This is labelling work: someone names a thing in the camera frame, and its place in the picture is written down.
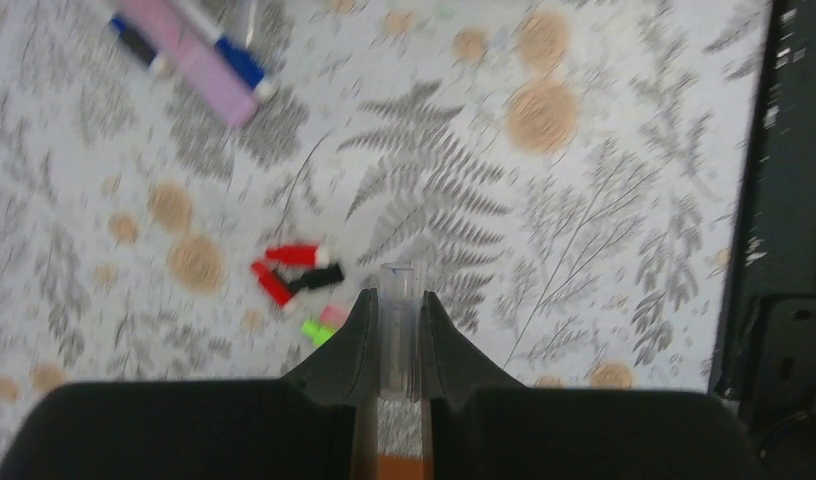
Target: transparent plastic cylinder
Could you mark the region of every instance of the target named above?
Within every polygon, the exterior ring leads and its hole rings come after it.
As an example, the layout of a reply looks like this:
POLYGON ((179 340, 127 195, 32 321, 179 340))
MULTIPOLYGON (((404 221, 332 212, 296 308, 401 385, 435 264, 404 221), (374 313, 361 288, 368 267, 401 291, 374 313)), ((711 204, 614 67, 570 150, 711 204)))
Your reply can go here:
POLYGON ((422 265, 385 264, 379 272, 379 396, 417 401, 422 265))

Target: blue marker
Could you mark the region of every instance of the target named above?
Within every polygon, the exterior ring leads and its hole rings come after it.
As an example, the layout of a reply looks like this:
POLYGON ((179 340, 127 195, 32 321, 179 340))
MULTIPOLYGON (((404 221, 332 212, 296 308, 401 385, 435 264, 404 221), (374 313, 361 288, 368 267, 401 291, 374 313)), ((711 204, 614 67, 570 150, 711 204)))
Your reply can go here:
POLYGON ((131 27, 105 0, 90 0, 90 5, 113 29, 117 40, 146 66, 156 77, 168 75, 172 71, 170 63, 159 54, 143 35, 131 27))
POLYGON ((237 72, 241 80, 252 89, 255 98, 266 102, 275 95, 276 87, 270 81, 268 72, 245 49, 234 42, 205 12, 199 2, 193 0, 176 0, 175 5, 190 24, 200 31, 205 39, 223 56, 228 65, 237 72))

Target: pink marker cap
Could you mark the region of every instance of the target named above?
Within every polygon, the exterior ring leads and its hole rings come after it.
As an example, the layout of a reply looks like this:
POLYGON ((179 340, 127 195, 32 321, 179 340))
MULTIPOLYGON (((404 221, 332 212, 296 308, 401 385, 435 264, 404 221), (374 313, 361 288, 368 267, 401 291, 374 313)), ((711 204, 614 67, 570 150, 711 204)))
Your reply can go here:
POLYGON ((258 108, 249 88, 166 0, 117 0, 120 12, 175 64, 185 81, 230 127, 244 125, 258 108))
POLYGON ((320 314, 320 323, 334 329, 339 329, 346 323, 349 314, 333 305, 327 306, 320 314))

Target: floral tablecloth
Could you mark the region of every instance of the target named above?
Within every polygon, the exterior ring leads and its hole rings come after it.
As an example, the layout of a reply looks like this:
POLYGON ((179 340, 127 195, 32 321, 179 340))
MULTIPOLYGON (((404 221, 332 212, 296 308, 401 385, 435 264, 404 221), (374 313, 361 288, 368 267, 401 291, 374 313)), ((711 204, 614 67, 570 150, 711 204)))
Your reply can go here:
POLYGON ((280 89, 229 131, 82 1, 0 0, 0 455, 64 382, 292 368, 248 265, 300 239, 349 277, 311 311, 423 258, 527 384, 706 387, 766 2, 261 4, 280 89))

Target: clear plastic tube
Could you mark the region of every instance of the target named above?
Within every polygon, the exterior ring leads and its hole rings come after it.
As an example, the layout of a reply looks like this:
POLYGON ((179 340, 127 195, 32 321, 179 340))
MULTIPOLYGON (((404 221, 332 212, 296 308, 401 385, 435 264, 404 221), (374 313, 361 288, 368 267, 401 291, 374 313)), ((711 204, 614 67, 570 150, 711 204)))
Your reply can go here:
POLYGON ((385 264, 379 272, 379 396, 417 401, 422 265, 385 264))
POLYGON ((250 48, 261 29, 258 0, 237 0, 235 4, 234 39, 243 48, 250 48))

